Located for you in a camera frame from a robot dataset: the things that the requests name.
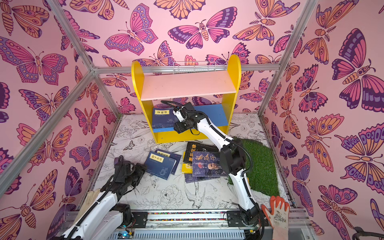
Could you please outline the blue book yellow label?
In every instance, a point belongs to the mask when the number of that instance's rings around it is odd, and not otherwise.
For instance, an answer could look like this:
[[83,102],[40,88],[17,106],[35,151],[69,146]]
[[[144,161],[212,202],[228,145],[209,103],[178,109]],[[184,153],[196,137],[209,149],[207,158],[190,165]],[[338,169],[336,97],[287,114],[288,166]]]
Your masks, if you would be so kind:
[[167,156],[149,152],[149,155],[144,163],[147,167],[147,172],[163,180],[168,180],[171,172],[176,164],[176,160]]

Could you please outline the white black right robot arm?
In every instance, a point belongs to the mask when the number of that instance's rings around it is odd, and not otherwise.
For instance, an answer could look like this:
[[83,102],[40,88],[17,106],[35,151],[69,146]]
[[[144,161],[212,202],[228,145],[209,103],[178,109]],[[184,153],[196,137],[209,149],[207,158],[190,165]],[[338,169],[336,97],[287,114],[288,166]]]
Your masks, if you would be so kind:
[[191,103],[182,105],[170,101],[169,105],[172,106],[174,115],[178,118],[178,122],[174,124],[174,130],[178,134],[196,129],[218,148],[220,166],[234,184],[242,221],[247,226],[257,224],[263,218],[263,214],[247,179],[247,173],[252,170],[253,162],[242,142],[226,135],[214,125],[207,114],[197,111]]

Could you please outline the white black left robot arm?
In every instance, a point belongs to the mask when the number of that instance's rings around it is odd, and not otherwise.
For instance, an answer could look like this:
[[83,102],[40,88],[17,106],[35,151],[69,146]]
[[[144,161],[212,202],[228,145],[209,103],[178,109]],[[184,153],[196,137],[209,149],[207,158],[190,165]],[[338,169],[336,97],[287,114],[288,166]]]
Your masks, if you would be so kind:
[[130,227],[134,221],[128,204],[119,200],[132,192],[147,171],[147,166],[134,164],[119,156],[114,160],[115,173],[100,189],[96,200],[80,219],[54,240],[105,240],[118,227]]

